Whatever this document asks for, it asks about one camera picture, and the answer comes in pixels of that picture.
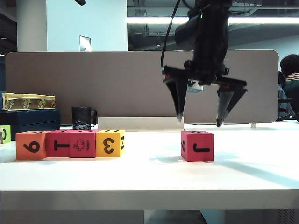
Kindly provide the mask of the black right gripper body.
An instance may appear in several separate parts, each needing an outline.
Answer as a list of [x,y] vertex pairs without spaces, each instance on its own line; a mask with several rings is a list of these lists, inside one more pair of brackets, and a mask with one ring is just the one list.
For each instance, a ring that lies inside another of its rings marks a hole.
[[163,74],[167,78],[184,78],[194,80],[200,85],[217,84],[219,86],[228,87],[245,87],[247,82],[235,78],[229,78],[229,68],[223,63],[213,64],[203,61],[203,64],[196,64],[195,61],[185,61],[184,68],[176,68],[170,66],[163,67]]

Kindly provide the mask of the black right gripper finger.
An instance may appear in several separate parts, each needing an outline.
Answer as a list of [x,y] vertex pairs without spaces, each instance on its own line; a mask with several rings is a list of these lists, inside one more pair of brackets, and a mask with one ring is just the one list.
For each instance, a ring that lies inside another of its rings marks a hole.
[[175,105],[177,120],[178,122],[181,122],[185,108],[188,79],[175,77],[172,75],[165,75],[164,83],[171,93]]
[[222,85],[219,87],[217,91],[219,97],[218,114],[216,119],[217,127],[220,127],[223,124],[228,114],[246,92],[247,89],[242,86]]

